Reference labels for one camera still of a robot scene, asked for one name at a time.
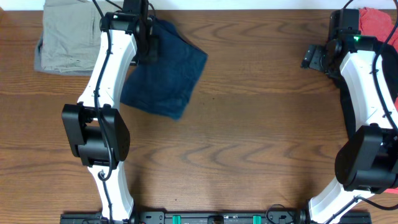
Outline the navy blue shorts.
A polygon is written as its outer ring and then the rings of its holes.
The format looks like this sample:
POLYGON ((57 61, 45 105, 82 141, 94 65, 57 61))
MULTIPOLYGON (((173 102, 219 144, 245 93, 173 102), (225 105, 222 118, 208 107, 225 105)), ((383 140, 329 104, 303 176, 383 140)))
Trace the navy blue shorts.
POLYGON ((155 18, 159 59, 139 64, 124 83, 121 103, 178 120, 199 81, 208 54, 182 38, 169 21, 155 18))

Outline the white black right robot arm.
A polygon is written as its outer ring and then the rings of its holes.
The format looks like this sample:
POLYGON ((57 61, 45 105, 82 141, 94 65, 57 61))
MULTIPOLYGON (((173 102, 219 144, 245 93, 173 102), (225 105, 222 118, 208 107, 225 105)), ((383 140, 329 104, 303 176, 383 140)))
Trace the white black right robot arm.
POLYGON ((397 51, 357 29, 337 28, 326 45, 310 46, 302 66, 324 72, 341 90, 348 141, 336 155, 334 179, 295 222, 367 223, 349 211, 397 188, 397 51))

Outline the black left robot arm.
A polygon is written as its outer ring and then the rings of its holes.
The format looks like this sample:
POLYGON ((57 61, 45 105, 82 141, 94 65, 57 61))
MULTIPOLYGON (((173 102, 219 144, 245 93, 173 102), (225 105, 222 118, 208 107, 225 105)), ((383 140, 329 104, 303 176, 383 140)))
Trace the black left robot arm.
POLYGON ((155 53, 151 25, 144 12, 108 12, 101 19, 93 73, 77 103, 63 107, 62 121, 72 154, 92 174, 103 208, 96 214, 64 214, 60 223, 138 222, 124 169, 130 134, 119 108, 131 62, 155 53))

